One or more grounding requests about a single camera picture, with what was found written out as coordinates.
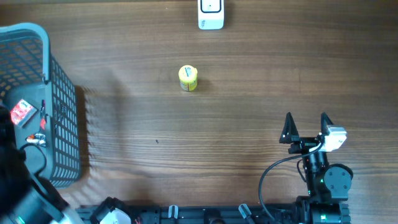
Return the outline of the red snack box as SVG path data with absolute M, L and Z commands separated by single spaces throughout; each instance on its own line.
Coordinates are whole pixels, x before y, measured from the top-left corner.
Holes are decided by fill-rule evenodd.
M 11 120 L 16 126 L 22 128 L 36 112 L 36 107 L 21 99 L 11 110 Z

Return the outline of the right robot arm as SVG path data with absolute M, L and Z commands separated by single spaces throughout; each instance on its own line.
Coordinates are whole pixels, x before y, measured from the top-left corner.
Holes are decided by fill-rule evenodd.
M 348 191 L 353 171 L 343 164 L 330 164 L 327 154 L 339 149 L 346 141 L 344 127 L 333 124 L 326 113 L 321 114 L 321 132 L 315 137 L 301 137 L 291 113 L 286 114 L 279 142 L 290 144 L 289 154 L 302 158 L 308 195 L 298 196 L 290 218 L 284 223 L 351 222 Z

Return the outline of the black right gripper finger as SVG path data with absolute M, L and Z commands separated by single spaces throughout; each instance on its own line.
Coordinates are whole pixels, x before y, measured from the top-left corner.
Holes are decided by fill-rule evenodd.
M 299 132 L 297 130 L 291 112 L 288 112 L 285 117 L 285 124 L 280 135 L 279 142 L 282 144 L 292 144 L 299 141 Z
M 328 134 L 328 126 L 329 125 L 333 125 L 333 122 L 328 117 L 328 115 L 325 112 L 323 112 L 321 114 L 321 133 L 323 135 L 327 135 Z

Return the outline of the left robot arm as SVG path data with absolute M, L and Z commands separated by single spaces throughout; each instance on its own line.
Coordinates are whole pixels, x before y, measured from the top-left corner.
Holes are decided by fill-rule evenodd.
M 83 223 L 80 214 L 61 197 L 49 180 L 28 170 L 27 143 L 16 146 L 14 124 L 9 110 L 1 106 L 1 223 Z

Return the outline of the yellow cylindrical container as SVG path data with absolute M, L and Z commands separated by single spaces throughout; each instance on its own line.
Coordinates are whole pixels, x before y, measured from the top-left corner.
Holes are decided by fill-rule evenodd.
M 193 91 L 198 84 L 198 71 L 191 65 L 184 65 L 178 71 L 180 86 L 185 91 Z

